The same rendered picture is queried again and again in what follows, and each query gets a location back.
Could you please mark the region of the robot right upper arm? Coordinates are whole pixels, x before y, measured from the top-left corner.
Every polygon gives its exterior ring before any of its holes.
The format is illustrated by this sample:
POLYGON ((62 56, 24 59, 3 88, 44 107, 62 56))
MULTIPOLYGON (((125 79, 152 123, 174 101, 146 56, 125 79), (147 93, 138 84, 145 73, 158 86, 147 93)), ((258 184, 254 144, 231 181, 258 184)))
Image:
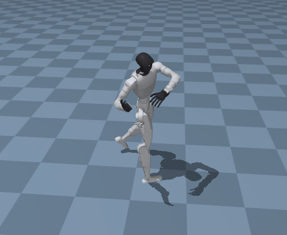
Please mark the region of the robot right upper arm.
POLYGON ((117 99, 119 101, 122 99, 123 101, 128 96, 128 94, 136 88, 136 86, 137 86, 137 80, 134 77, 127 79, 117 99))

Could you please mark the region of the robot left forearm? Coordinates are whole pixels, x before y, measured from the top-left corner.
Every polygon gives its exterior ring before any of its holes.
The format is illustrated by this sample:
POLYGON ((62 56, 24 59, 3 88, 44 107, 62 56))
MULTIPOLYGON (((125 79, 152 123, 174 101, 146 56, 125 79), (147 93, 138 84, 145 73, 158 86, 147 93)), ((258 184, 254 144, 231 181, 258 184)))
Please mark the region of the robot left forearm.
POLYGON ((168 93, 171 93, 172 90, 177 87, 178 81, 179 81, 180 76, 178 74, 173 74, 172 79, 169 81, 168 85, 164 89, 164 91, 168 93))

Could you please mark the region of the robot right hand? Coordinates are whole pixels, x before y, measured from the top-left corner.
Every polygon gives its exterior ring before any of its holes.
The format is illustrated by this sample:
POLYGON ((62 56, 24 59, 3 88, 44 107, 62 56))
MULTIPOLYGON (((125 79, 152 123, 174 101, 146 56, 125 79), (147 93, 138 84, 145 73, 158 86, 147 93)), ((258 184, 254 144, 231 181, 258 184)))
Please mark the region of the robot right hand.
POLYGON ((122 99, 120 100, 121 102, 121 106, 122 108, 127 111, 127 112, 130 112, 132 110, 132 108, 130 107, 130 105, 128 103, 125 103, 126 101, 122 102, 122 99))

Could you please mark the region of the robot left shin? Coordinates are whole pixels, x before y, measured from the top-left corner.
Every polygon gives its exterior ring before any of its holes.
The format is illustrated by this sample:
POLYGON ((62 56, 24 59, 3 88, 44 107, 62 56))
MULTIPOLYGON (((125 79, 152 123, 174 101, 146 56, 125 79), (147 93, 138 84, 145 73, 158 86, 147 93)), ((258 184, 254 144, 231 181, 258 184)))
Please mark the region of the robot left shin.
POLYGON ((128 132, 122 137, 122 141, 125 142, 126 140, 130 139, 133 136, 136 136, 137 134, 139 134, 141 132, 140 128, 138 128, 136 122, 135 124, 133 124, 133 126, 128 130, 128 132))

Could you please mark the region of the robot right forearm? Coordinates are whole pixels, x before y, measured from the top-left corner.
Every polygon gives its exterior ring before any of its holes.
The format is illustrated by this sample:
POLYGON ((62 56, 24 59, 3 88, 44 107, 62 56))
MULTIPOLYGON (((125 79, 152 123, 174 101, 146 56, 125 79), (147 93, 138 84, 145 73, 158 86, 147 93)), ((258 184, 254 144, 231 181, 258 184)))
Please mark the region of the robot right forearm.
MULTIPOLYGON (((128 103, 128 104, 129 104, 129 103, 128 103)), ((129 104, 129 105, 130 105, 130 104, 129 104)), ((115 106, 118 110, 120 110, 120 111, 127 112, 127 111, 125 111, 125 110, 122 108, 121 102, 120 102, 118 99, 115 100, 114 106, 115 106)), ((132 106, 130 105, 130 107, 132 107, 132 106)))

